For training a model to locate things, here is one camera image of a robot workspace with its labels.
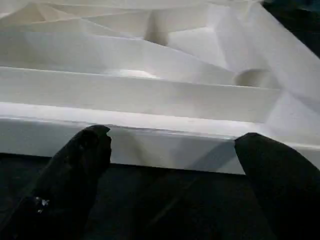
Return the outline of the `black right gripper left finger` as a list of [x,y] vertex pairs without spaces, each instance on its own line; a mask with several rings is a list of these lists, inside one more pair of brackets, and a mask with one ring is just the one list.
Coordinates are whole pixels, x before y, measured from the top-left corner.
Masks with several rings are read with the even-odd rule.
[[2,240],[78,240],[111,163],[110,128],[91,125],[75,134],[28,186],[0,224]]

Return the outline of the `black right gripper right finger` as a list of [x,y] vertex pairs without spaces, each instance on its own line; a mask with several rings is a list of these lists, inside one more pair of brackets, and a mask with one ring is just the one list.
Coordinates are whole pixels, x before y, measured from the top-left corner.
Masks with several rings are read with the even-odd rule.
[[288,145],[249,132],[234,141],[237,158],[279,240],[320,238],[320,171]]

